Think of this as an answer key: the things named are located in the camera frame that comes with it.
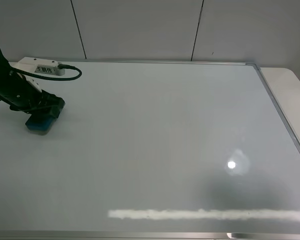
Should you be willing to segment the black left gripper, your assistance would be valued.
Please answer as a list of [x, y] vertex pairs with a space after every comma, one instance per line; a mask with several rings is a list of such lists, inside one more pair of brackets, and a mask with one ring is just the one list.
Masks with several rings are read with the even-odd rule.
[[0, 101], [12, 111], [24, 112], [38, 121], [58, 119], [65, 101], [55, 94], [37, 91], [26, 78], [13, 71], [0, 49]]

